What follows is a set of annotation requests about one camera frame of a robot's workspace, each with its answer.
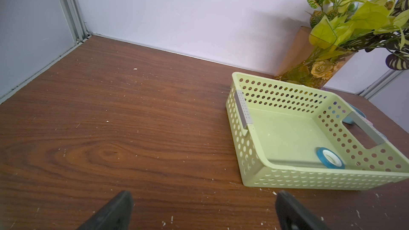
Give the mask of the blue tape roll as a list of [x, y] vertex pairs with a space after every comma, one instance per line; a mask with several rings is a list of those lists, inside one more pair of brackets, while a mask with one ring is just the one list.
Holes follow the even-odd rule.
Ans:
[[341, 158], [327, 148], [318, 148], [316, 155], [320, 162], [329, 169], [345, 169]]

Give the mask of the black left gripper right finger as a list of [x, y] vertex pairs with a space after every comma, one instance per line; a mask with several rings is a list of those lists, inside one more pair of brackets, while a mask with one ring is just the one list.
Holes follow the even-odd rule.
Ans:
[[293, 195], [286, 191], [277, 194], [275, 210], [282, 230], [329, 230], [330, 228]]

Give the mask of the light green perforated storage basket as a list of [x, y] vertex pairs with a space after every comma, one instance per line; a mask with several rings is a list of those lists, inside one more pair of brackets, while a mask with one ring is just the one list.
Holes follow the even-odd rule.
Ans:
[[[408, 158], [340, 96], [235, 72], [226, 102], [242, 182], [249, 187], [368, 190], [409, 177]], [[316, 155], [327, 148], [345, 169]]]

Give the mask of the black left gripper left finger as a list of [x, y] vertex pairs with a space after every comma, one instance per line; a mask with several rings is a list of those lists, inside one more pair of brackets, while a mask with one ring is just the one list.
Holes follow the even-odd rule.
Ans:
[[77, 229], [128, 230], [133, 205], [131, 192], [121, 191]]

